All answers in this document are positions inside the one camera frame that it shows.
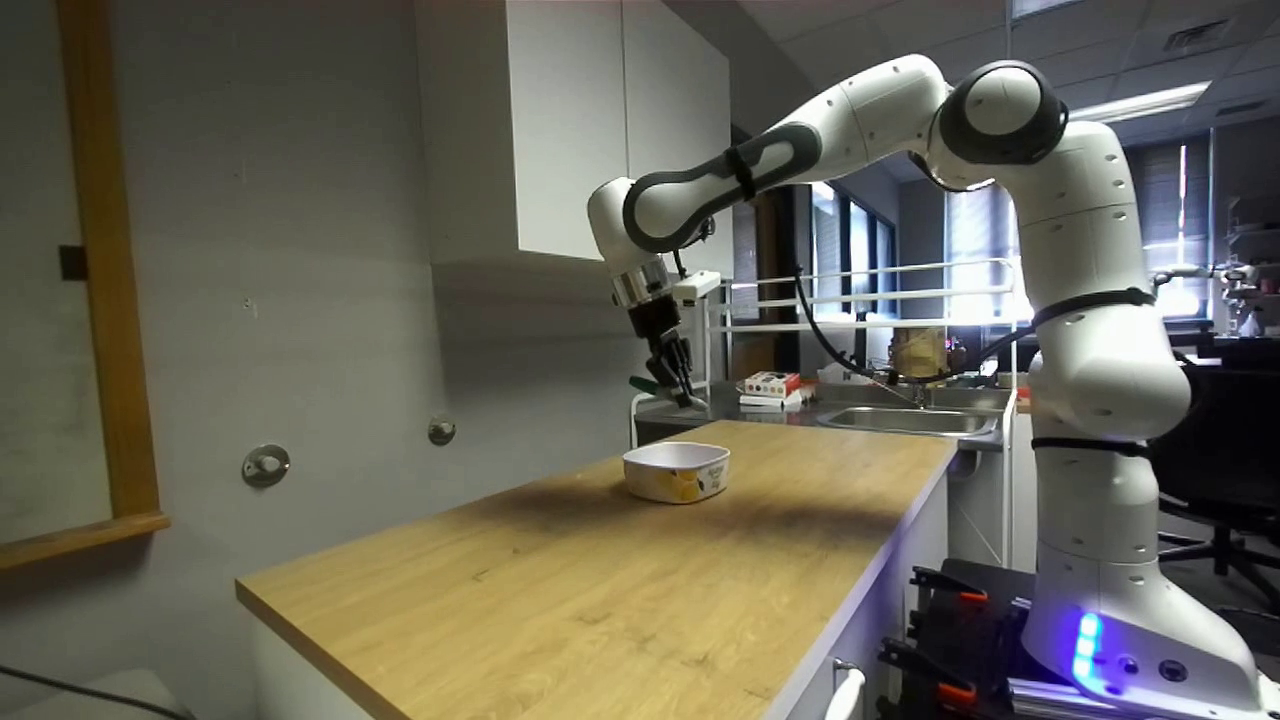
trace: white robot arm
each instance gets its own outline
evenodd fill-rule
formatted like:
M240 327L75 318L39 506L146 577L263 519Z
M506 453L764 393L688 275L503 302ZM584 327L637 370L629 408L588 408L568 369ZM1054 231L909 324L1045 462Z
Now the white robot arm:
M1041 341L1041 558L1023 648L1114 713L1280 713L1249 643L1158 571L1142 439L1179 423L1192 393L1147 294L1124 148L1104 125L1067 125L1036 67L989 65L951 86L933 59L900 55L706 164L597 188L588 219L656 378L688 386L658 253L764 188L838 179L900 153L949 188L1005 185L1019 216Z

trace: wall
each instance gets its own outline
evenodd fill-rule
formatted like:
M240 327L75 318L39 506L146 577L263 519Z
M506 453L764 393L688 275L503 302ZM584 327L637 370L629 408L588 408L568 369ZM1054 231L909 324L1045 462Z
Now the wall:
M110 516L49 0L0 4L0 542Z
M933 179L900 188L900 263L939 263L942 260L942 191ZM942 289L942 271L913 271L905 289ZM942 317L942 299L900 302L905 317Z
M809 76L764 37L736 0L663 0L730 65L730 121L743 132L764 132L812 97Z
M158 490L146 549L0 581L0 658L155 668L250 714L232 581L622 448L622 317L588 275L432 271L407 0L114 0ZM426 423L453 416L455 442ZM240 455L283 442L254 490ZM0 678L0 714L31 700Z
M1213 132L1213 260L1230 260L1230 201L1259 201L1280 216L1280 121L1228 125ZM1220 291L1213 294L1220 335L1234 335L1234 318Z

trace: wooden tabletop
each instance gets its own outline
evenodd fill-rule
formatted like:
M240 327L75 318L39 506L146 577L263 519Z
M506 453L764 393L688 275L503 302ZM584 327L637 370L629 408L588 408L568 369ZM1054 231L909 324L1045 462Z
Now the wooden tabletop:
M939 434L706 423L729 490L622 495L619 455L242 577L373 714L764 714L951 461Z

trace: floor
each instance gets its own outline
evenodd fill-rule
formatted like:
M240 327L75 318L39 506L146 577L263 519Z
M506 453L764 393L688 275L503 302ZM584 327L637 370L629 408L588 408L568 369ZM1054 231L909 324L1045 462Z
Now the floor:
M1204 522L1192 522L1179 516L1165 516L1158 529L1172 535L1207 539ZM1280 558L1280 542L1273 542L1263 535L1241 535L1241 539L1244 539L1244 549ZM1215 607L1220 617L1228 617L1241 626L1241 636L1253 643L1256 663L1273 678L1280 678L1280 607L1273 607L1256 585L1249 585L1241 571L1215 577L1213 558L1172 558L1172 565L1165 565L1165 577L1176 581L1196 598L1204 598L1207 607ZM1280 588L1280 569L1259 569L1259 577Z

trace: black cable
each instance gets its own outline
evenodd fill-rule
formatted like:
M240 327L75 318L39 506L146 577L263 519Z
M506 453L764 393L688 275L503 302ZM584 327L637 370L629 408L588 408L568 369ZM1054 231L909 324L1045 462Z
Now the black cable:
M879 374L870 374L870 370L862 370L862 369L855 369L855 365L849 365L838 353L837 353L837 344L820 333L820 324L812 318L812 302L809 302L809 291L803 291L803 281L798 281L798 266L797 266L797 299L798 299L798 309L803 309L803 318L809 318L809 327L812 327L812 335L816 335L816 344L838 365L838 369L849 369L849 370L855 370L855 374L869 374L869 378L874 378L879 385ZM1023 341L1023 335L1031 335L1036 333L1036 324L1026 324L1026 327L1014 327L1014 333L1005 333L1005 335L996 335L993 344L985 344L978 353L971 353L971 357L996 357L996 353L1005 353L1006 344L1014 344L1014 341ZM913 385L939 385L939 378L951 378L951 374L962 374L962 370L971 370L974 365L961 365L961 369L951 369L951 370L936 370L936 374L920 374L920 378L913 378Z
M681 281L688 281L684 256L681 256L681 253L670 253L670 260L674 260L674 275L681 275Z
M91 700L103 700L103 704L128 704L128 706L139 706L139 713L152 713L152 714L167 714L167 720L197 720L191 713L176 713L176 706L158 706L158 704L146 704L146 700L137 700L137 697L114 697L114 693L100 693L100 687L36 677L36 672L8 668L8 663L0 663L0 677L44 683L44 687L61 687L61 693L75 693L75 697L91 697Z

